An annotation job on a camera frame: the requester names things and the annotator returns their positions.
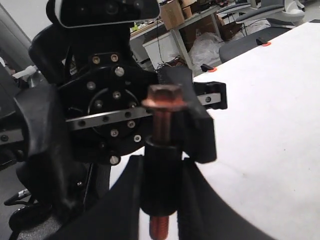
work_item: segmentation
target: cardboard box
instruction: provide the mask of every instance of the cardboard box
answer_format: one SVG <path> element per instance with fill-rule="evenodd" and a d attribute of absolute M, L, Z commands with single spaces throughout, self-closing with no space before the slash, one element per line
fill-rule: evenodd
<path fill-rule="evenodd" d="M 173 29 L 185 22 L 178 0 L 169 1 L 161 6 L 160 15 L 167 30 Z"/>
<path fill-rule="evenodd" d="M 182 9 L 183 15 L 185 19 L 192 17 L 191 7 L 187 6 L 184 9 Z"/>
<path fill-rule="evenodd" d="M 181 8 L 185 8 L 185 7 L 188 7 L 190 6 L 191 4 L 195 3 L 197 0 L 182 0 L 182 3 L 181 3 Z"/>

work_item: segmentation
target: wall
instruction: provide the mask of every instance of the wall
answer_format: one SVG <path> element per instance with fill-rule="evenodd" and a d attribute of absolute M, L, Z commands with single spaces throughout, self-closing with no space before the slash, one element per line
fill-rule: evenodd
<path fill-rule="evenodd" d="M 47 0 L 0 0 L 0 3 L 31 40 L 51 23 L 46 15 Z"/>

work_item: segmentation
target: white surface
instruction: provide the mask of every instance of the white surface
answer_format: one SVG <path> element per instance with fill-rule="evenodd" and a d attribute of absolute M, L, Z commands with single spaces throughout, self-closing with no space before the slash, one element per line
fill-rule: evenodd
<path fill-rule="evenodd" d="M 211 112 L 218 160 L 200 170 L 233 209 L 279 240 L 320 239 L 317 43 L 320 24 L 305 23 L 195 78 L 225 82 L 228 96 L 228 109 Z M 112 169 L 112 182 L 127 160 Z M 170 220 L 168 240 L 177 240 Z M 142 212 L 140 239 L 150 239 Z"/>
<path fill-rule="evenodd" d="M 146 42 L 142 46 L 145 48 L 154 69 L 157 69 L 158 65 L 161 64 L 162 61 L 166 63 L 174 59 L 176 56 L 180 55 L 170 32 L 167 32 L 166 34 L 163 34 L 159 37 L 159 45 L 158 38 L 155 38 L 151 41 Z"/>
<path fill-rule="evenodd" d="M 47 2 L 47 0 L 0 0 L 30 39 L 51 24 L 46 15 Z"/>

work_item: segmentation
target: copper bolt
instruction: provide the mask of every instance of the copper bolt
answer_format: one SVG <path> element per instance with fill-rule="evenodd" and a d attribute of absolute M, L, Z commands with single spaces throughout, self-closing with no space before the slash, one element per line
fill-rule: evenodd
<path fill-rule="evenodd" d="M 182 89 L 177 85 L 152 85 L 142 105 L 153 110 L 152 141 L 159 145 L 169 144 L 172 112 L 180 111 L 186 106 Z M 165 240 L 168 229 L 169 216 L 150 217 L 149 233 L 153 240 Z"/>
<path fill-rule="evenodd" d="M 151 216 L 149 233 L 153 240 L 165 240 L 168 237 L 169 217 Z"/>
<path fill-rule="evenodd" d="M 142 105 L 153 110 L 152 140 L 157 144 L 169 144 L 172 112 L 186 106 L 182 89 L 177 85 L 151 85 Z"/>

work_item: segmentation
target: camera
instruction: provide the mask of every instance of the camera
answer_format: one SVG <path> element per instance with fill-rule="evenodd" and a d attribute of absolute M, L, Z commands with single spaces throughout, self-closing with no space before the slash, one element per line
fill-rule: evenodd
<path fill-rule="evenodd" d="M 100 26 L 155 19 L 156 0 L 57 0 L 55 14 L 65 28 Z"/>

